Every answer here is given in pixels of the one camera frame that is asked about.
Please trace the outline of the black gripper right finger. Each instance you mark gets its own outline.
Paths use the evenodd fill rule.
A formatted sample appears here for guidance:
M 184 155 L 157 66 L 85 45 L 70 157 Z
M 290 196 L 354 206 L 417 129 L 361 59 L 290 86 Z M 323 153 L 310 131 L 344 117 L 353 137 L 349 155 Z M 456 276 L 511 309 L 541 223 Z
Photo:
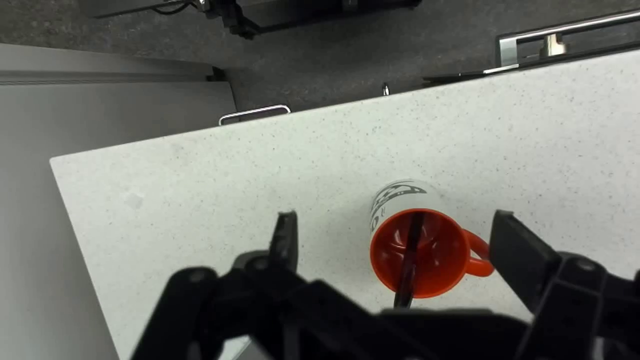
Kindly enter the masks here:
M 514 212 L 498 210 L 490 231 L 490 263 L 521 302 L 535 312 L 560 264 L 560 254 Z

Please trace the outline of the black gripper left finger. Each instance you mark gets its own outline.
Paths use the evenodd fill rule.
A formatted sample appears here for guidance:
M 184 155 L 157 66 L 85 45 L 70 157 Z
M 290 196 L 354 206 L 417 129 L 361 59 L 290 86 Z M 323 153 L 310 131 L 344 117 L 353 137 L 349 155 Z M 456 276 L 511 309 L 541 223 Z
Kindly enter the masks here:
M 288 271 L 298 269 L 298 214 L 294 210 L 280 212 L 266 250 L 250 250 L 240 254 L 233 269 L 243 271 L 252 263 L 264 260 L 266 264 L 280 264 Z

